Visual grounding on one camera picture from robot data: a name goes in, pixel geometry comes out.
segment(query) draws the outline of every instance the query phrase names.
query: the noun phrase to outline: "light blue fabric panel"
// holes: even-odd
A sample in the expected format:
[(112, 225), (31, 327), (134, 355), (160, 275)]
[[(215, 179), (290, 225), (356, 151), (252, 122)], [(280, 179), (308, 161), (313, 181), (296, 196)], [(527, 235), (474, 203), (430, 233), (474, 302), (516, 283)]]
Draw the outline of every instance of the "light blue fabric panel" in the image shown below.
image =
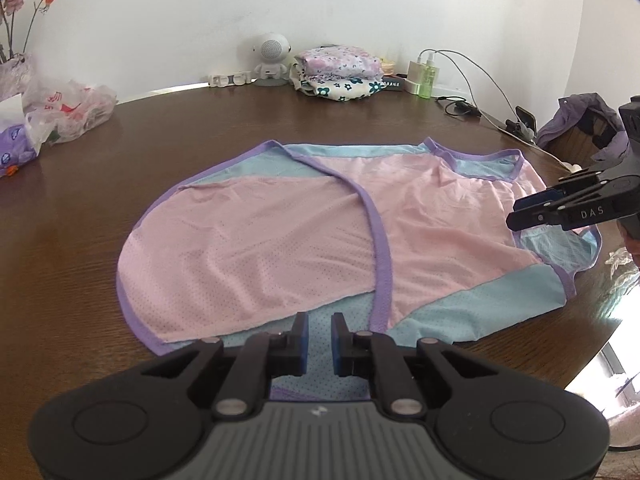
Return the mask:
[(200, 180), (196, 180), (194, 184), (210, 184), (211, 182), (220, 182), (228, 178), (234, 178), (247, 175), (260, 176), (326, 176), (314, 168), (310, 168), (306, 164), (296, 162), (287, 155), (281, 148), (270, 148), (266, 152), (246, 158), (231, 168), (219, 171), (217, 173), (205, 176)]
[(287, 144), (287, 148), (294, 153), (306, 156), (359, 156), (371, 158), (374, 156), (397, 155), (406, 153), (419, 155), (430, 153), (424, 144), (414, 146), (412, 144), (393, 144), (389, 146), (373, 146), (361, 144), (358, 146), (325, 146), (324, 144)]
[(481, 337), (564, 305), (562, 282), (551, 266), (535, 264), (413, 311), (387, 333), (400, 345), (421, 337), (447, 343)]
[(456, 167), (451, 168), (457, 174), (473, 177), (496, 176), (508, 180), (516, 165), (516, 157), (508, 155), (496, 160), (461, 160), (456, 159)]
[[(292, 152), (307, 156), (344, 156), (344, 157), (365, 157), (397, 155), (404, 153), (408, 155), (419, 155), (421, 153), (431, 153), (428, 146), (420, 143), (417, 146), (412, 144), (398, 144), (395, 146), (323, 146), (322, 144), (288, 144)], [(468, 177), (497, 176), (507, 179), (513, 172), (516, 164), (516, 157), (508, 155), (496, 160), (463, 160), (455, 159), (456, 167), (451, 168), (459, 174)]]
[(524, 248), (569, 274), (588, 269), (598, 256), (598, 241), (591, 231), (578, 236), (573, 231), (563, 231), (558, 225), (539, 226), (521, 232), (520, 241)]
[[(372, 293), (316, 308), (309, 312), (308, 369), (303, 377), (281, 377), (273, 386), (286, 388), (303, 397), (323, 400), (363, 399), (367, 383), (360, 378), (334, 375), (331, 354), (331, 316), (341, 312), (352, 332), (369, 323)], [(503, 328), (549, 312), (564, 305), (564, 288), (554, 270), (536, 264), (511, 272), (471, 290), (462, 290), (421, 307), (387, 333), (402, 346), (414, 346), (421, 337), (437, 337), (447, 343), (475, 341)], [(227, 346), (241, 345), (258, 332), (283, 332), (293, 317), (272, 321), (260, 327), (222, 336)], [(177, 349), (190, 342), (173, 343)]]

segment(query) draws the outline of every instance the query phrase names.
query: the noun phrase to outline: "green bottle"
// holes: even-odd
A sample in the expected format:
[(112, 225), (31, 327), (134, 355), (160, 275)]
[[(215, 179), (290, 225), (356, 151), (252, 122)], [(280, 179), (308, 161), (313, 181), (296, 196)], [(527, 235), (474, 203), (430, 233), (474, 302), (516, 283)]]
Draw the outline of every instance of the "green bottle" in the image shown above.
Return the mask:
[(418, 95), (423, 99), (431, 99), (433, 85), (438, 77), (438, 67), (433, 64), (433, 52), (429, 53), (429, 59), (422, 69), (422, 77), (420, 78), (420, 89)]

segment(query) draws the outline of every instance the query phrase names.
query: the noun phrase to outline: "floral fabric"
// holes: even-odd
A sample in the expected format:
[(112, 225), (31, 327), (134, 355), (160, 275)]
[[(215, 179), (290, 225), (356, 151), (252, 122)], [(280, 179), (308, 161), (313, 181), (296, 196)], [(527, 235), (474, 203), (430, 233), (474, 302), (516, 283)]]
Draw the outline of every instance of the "floral fabric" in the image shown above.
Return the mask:
[(306, 95), (324, 97), (334, 101), (362, 99), (379, 92), (385, 87), (382, 76), (379, 79), (352, 77), (337, 81), (314, 81), (306, 76), (298, 63), (294, 63), (291, 67), (290, 79), (296, 90), (300, 90)]
[(357, 46), (321, 46), (300, 52), (296, 56), (309, 81), (324, 82), (341, 79), (382, 79), (382, 63)]

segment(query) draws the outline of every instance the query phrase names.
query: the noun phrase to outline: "white robot toy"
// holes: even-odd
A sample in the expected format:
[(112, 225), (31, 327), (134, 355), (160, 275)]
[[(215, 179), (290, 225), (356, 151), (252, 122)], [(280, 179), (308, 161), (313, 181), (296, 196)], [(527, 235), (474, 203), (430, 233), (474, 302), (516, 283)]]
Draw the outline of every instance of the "white robot toy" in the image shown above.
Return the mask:
[(259, 86), (279, 86), (289, 82), (289, 68), (282, 64), (291, 52), (287, 38), (282, 34), (263, 34), (254, 44), (254, 52), (258, 52), (262, 63), (255, 67), (256, 81)]

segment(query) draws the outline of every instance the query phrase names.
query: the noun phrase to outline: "wooden table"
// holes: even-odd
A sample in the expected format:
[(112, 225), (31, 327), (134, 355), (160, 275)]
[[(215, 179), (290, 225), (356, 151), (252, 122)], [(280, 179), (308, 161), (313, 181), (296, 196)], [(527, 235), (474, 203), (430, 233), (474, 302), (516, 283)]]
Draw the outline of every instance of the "wooden table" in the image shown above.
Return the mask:
[[(127, 235), (165, 190), (267, 139), (417, 144), (427, 136), (467, 153), (519, 148), (548, 184), (566, 174), (488, 124), (404, 92), (343, 104), (252, 86), (121, 104), (104, 125), (0, 179), (0, 478), (39, 478), (26, 428), (41, 403), (151, 356), (122, 318), (114, 277)], [(613, 224), (602, 233), (602, 256), (578, 276), (567, 306), (469, 348), (566, 386), (618, 323), (604, 256), (622, 241)]]

